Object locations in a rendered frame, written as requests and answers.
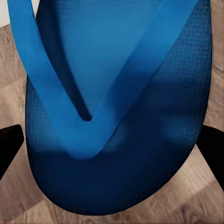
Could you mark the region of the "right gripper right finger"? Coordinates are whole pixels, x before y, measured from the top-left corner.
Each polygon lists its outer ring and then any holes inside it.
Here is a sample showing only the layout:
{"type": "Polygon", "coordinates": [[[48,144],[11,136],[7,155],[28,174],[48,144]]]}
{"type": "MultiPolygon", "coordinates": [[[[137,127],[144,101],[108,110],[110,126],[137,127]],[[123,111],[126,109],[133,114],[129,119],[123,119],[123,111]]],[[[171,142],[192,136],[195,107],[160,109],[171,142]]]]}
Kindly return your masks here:
{"type": "Polygon", "coordinates": [[[196,144],[224,191],[224,132],[203,125],[196,144]]]}

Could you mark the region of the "sandal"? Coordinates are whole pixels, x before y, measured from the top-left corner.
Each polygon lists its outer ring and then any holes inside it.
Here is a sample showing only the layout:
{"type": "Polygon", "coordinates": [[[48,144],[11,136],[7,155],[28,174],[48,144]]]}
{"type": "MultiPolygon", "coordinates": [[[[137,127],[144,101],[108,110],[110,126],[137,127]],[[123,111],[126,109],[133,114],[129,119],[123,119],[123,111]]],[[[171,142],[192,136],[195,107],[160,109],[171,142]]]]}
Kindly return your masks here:
{"type": "Polygon", "coordinates": [[[212,73],[210,0],[7,0],[27,73],[35,182],[80,215],[161,189],[201,132],[212,73]]]}

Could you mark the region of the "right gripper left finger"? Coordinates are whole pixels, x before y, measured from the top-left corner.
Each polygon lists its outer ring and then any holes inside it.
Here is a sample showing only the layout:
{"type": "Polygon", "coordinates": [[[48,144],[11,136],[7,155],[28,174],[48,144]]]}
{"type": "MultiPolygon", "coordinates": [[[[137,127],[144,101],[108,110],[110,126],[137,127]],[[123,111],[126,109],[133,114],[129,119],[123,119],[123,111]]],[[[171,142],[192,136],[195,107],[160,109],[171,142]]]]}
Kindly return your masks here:
{"type": "Polygon", "coordinates": [[[0,180],[24,142],[20,124],[0,129],[0,180]]]}

